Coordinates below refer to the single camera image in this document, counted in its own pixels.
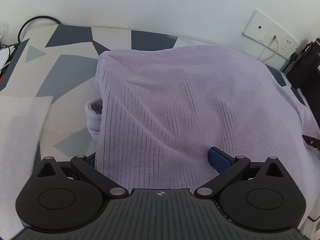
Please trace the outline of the black power strip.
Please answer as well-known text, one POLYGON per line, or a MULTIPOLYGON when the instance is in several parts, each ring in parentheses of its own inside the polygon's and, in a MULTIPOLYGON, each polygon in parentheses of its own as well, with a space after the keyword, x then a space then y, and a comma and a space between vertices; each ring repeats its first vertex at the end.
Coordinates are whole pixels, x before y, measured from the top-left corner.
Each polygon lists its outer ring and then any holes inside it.
POLYGON ((7 84, 8 81, 12 75, 12 72, 14 71, 16 64, 18 63, 26 45, 28 44, 29 40, 23 41, 15 50, 13 53, 13 57, 7 67, 4 68, 4 73, 1 74, 1 86, 0 89, 3 90, 7 84))

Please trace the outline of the black thermos bottle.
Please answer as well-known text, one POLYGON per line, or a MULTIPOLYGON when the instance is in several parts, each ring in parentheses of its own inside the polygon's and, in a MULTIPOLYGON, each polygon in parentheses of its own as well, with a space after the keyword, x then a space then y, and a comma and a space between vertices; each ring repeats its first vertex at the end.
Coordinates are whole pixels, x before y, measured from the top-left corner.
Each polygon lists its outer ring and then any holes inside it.
POLYGON ((319 94, 319 38, 308 43, 298 55, 293 53, 283 73, 290 85, 303 94, 319 94))

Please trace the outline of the lavender ribbed pajama garment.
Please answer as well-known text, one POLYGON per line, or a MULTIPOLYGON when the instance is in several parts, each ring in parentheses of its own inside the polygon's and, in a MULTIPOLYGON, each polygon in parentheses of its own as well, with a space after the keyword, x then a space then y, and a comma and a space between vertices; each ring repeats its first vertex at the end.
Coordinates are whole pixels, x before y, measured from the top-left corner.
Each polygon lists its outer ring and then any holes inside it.
POLYGON ((86 105, 95 168, 131 189, 194 190, 217 176, 208 150, 280 159, 310 213, 319 195, 319 137, 308 107, 258 60, 220 46, 114 50, 99 56, 86 105))

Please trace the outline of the white wall socket panel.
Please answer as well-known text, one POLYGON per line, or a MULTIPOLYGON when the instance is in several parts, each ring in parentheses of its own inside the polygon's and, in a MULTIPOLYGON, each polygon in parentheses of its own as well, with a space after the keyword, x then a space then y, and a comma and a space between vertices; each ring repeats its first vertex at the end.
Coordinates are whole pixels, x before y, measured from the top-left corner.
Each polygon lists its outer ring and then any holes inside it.
POLYGON ((299 43, 284 28, 259 10, 253 12, 242 33, 268 49, 277 51, 285 59, 301 51, 299 43))

